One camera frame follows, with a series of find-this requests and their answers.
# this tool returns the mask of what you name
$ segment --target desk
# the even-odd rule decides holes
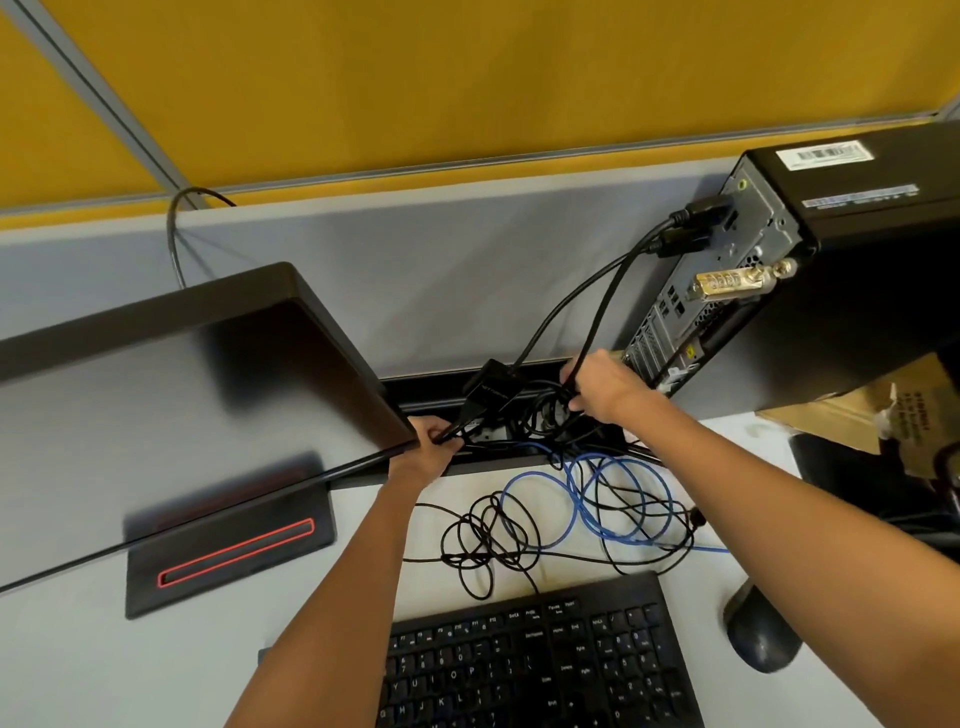
[[[779,425],[753,415],[708,424],[770,462],[796,471],[787,433]],[[422,499],[461,512],[475,498],[502,487],[512,474],[446,478],[428,488]],[[560,513],[569,513],[563,496],[538,481],[530,481],[523,490],[517,485],[517,493],[533,510],[544,538],[559,533]],[[375,495],[375,487],[334,492],[339,531],[334,546],[135,621],[123,616],[122,554],[3,595],[0,725],[222,725],[256,666],[257,650],[273,643],[324,577]],[[682,491],[676,495],[686,499]],[[435,555],[448,523],[443,514],[418,509],[411,522],[408,555]],[[717,543],[706,531],[698,533],[704,534],[701,543]],[[563,548],[584,555],[599,553],[596,540],[582,526]],[[612,570],[544,559],[533,575],[549,589],[606,578]],[[496,599],[529,590],[521,574],[499,570],[496,578]],[[731,556],[694,552],[662,579],[706,725],[876,728],[878,723],[866,708],[806,647],[793,665],[776,675],[761,675],[740,661],[719,615],[743,578]],[[470,603],[455,571],[437,564],[404,565],[396,619]]]

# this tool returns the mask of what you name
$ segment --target computer monitor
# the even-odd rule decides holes
[[[289,263],[0,342],[0,590],[416,433]]]

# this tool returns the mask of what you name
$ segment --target computer tower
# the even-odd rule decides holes
[[[705,419],[855,389],[960,334],[960,123],[747,152],[624,360]]]

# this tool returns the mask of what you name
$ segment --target black keyboard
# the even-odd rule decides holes
[[[703,726],[651,571],[391,630],[376,728]]]

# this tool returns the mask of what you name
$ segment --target black mouse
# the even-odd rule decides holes
[[[804,643],[751,581],[727,602],[723,621],[736,654],[760,672],[784,669]]]

